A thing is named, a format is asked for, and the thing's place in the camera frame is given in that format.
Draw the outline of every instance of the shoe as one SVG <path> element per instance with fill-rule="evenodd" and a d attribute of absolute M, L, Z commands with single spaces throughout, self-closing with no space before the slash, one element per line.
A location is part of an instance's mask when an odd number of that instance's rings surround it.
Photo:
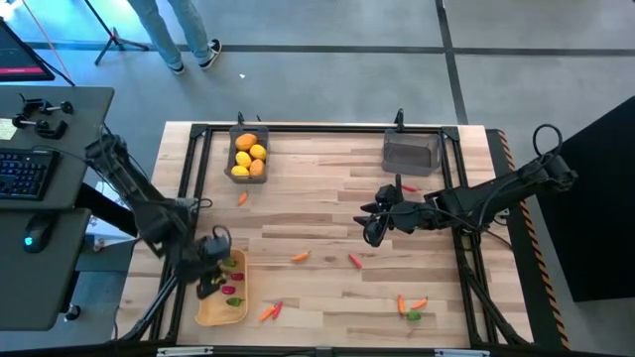
<path fill-rule="evenodd" d="M 203 63 L 198 64 L 198 66 L 200 66 L 200 69 L 202 70 L 209 69 L 211 65 L 214 64 L 214 61 L 218 59 L 218 56 L 220 55 L 221 52 L 222 52 L 222 43 L 217 39 L 211 40 L 209 42 L 209 57 Z"/>
<path fill-rule="evenodd" d="M 186 67 L 181 63 L 181 67 L 179 68 L 172 68 L 170 67 L 170 69 L 172 70 L 172 72 L 176 75 L 181 75 L 183 73 L 186 72 Z"/>

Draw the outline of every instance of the wooden tray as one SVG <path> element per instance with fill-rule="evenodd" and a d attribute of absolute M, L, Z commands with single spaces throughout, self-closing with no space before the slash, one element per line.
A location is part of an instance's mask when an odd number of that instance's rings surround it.
<path fill-rule="evenodd" d="M 229 255 L 236 260 L 237 264 L 233 268 L 222 266 L 222 270 L 227 274 L 227 285 L 235 287 L 236 293 L 229 296 L 217 292 L 201 300 L 198 305 L 198 314 L 194 317 L 201 326 L 235 323 L 247 315 L 247 306 L 249 306 L 247 302 L 247 255 L 238 249 L 232 249 Z M 229 279 L 229 275 L 233 273 L 242 273 L 245 279 L 240 282 Z M 243 302 L 238 307 L 230 306 L 225 302 L 228 298 L 242 298 Z"/>

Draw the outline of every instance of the black keyboard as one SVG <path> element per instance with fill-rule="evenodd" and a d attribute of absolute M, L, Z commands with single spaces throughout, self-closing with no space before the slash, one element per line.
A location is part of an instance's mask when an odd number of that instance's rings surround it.
<path fill-rule="evenodd" d="M 42 200 L 60 153 L 0 149 L 0 199 Z"/>

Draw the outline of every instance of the concrete floor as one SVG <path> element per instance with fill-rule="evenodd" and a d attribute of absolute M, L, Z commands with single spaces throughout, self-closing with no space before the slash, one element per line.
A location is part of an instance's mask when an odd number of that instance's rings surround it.
<path fill-rule="evenodd" d="M 183 76 L 169 72 L 155 52 L 110 52 L 95 67 L 97 52 L 86 49 L 106 37 L 82 1 L 28 2 L 54 43 L 76 48 L 60 55 L 77 84 L 115 88 L 107 123 L 147 172 L 166 121 L 233 121 L 238 110 L 273 121 L 387 122 L 403 107 L 409 123 L 450 124 L 463 120 L 464 107 L 468 123 L 506 131 L 523 164 L 534 157 L 531 133 L 538 125 L 553 123 L 568 137 L 635 94 L 631 0 L 445 0 L 453 46 L 476 54 L 456 56 L 444 49 L 442 1 L 194 0 L 208 33 L 240 47 L 228 46 L 205 73 L 184 54 Z M 92 2 L 123 37 L 149 41 L 125 0 Z M 158 2 L 175 41 L 184 44 L 167 1 Z M 34 46 L 44 40 L 24 7 L 9 23 Z M 51 51 L 39 52 L 59 66 Z M 549 149 L 553 139 L 545 135 L 541 145 Z M 635 355 L 635 298 L 572 302 L 535 207 L 572 348 Z M 85 302 L 86 318 L 49 332 L 0 333 L 0 349 L 108 339 L 121 273 L 82 275 L 74 299 Z M 95 283 L 102 280 L 108 285 Z"/>

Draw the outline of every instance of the wooden table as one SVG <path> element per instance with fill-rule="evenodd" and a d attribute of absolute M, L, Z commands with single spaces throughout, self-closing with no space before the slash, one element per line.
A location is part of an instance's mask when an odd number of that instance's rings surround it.
<path fill-rule="evenodd" d="M 153 184 L 165 196 L 177 194 L 191 124 L 166 124 L 153 175 Z M 459 133 L 469 184 L 493 179 L 484 128 L 460 126 Z M 213 134 L 202 195 L 213 201 L 213 208 L 201 212 L 196 237 L 223 224 L 230 228 L 234 246 L 247 252 L 249 312 L 236 324 L 201 327 L 193 318 L 198 300 L 191 285 L 180 344 L 469 346 L 450 231 L 412 235 L 393 231 L 381 247 L 372 248 L 362 239 L 362 227 L 352 221 L 352 216 L 362 214 L 361 204 L 373 201 L 379 186 L 394 182 L 394 175 L 380 167 L 382 139 L 381 134 L 271 133 L 268 180 L 250 185 L 247 202 L 236 207 L 245 187 L 223 173 L 228 135 Z M 453 168 L 451 146 L 446 146 Z M 457 185 L 455 170 L 452 175 Z M 441 170 L 403 181 L 423 193 L 444 188 Z M 421 198 L 406 192 L 406 199 Z M 503 227 L 494 225 L 493 231 L 508 236 Z M 513 253 L 486 234 L 481 249 L 492 299 L 519 334 L 531 341 Z M 292 256 L 307 250 L 312 251 L 308 260 L 291 263 Z M 360 258 L 362 271 L 351 265 L 348 253 Z M 117 318 L 122 333 L 155 297 L 162 265 L 145 244 L 136 246 Z M 420 323 L 399 316 L 398 294 L 406 297 L 407 305 L 429 297 Z M 258 322 L 260 313 L 280 300 L 284 307 L 279 318 Z M 480 303 L 474 300 L 479 331 L 485 337 Z M 172 303 L 169 300 L 164 314 L 164 330 Z"/>

